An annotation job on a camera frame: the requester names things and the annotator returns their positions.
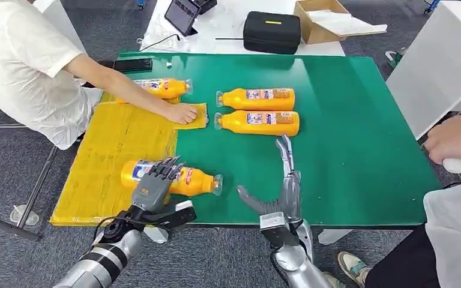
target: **white shirt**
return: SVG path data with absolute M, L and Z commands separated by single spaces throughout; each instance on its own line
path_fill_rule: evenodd
M 423 200 L 425 228 L 436 254 L 441 288 L 461 287 L 461 185 L 430 192 Z
M 59 149 L 87 129 L 101 97 L 62 70 L 81 53 L 26 0 L 0 0 L 0 109 Z

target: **green table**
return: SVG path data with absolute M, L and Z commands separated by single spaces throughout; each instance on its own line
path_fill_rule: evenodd
M 215 92 L 292 87 L 301 128 L 292 138 L 301 172 L 302 215 L 312 225 L 413 226 L 425 220 L 423 196 L 439 189 L 371 58 L 291 55 L 201 55 L 123 52 L 151 57 L 150 73 L 132 79 L 193 80 L 186 103 L 208 104 L 205 129 L 179 131 L 177 154 L 190 167 L 224 176 L 223 194 L 194 197 L 196 223 L 257 224 L 236 192 L 244 185 L 261 200 L 279 195 L 282 162 L 274 136 L 216 130 Z

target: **bottle cap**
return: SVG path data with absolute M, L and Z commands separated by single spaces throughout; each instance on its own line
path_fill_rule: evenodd
M 218 112 L 215 113 L 214 125 L 215 125 L 215 129 L 216 129 L 216 130 L 222 129 L 222 126 L 221 126 L 221 119 L 222 119 L 221 113 L 218 113 Z
M 222 189 L 223 189 L 223 175 L 218 174 L 215 177 L 213 177 L 211 192 L 215 194 L 216 196 L 220 196 Z
M 216 107 L 223 106 L 223 101 L 221 100 L 222 96 L 223 96 L 223 92 L 216 91 Z
M 184 88 L 185 88 L 185 94 L 193 93 L 193 84 L 191 82 L 191 79 L 187 79 L 184 81 Z

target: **person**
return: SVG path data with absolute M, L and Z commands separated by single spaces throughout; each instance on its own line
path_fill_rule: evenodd
M 461 159 L 461 115 L 431 129 L 425 148 L 432 161 Z M 424 198 L 427 223 L 418 226 L 373 268 L 342 251 L 337 262 L 360 288 L 461 287 L 461 185 L 429 192 Z M 326 274 L 334 288 L 343 288 Z
M 0 109 L 67 149 L 88 128 L 102 94 L 74 76 L 172 122 L 196 117 L 195 107 L 163 101 L 95 62 L 27 0 L 0 0 Z

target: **cardboard box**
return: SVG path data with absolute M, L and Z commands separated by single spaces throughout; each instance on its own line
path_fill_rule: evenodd
M 335 13 L 347 13 L 344 6 L 338 0 L 305 0 L 296 1 L 294 15 L 300 18 L 301 38 L 306 44 L 315 44 L 332 41 L 342 41 L 346 37 L 340 37 L 329 30 L 313 23 L 307 11 L 331 10 Z

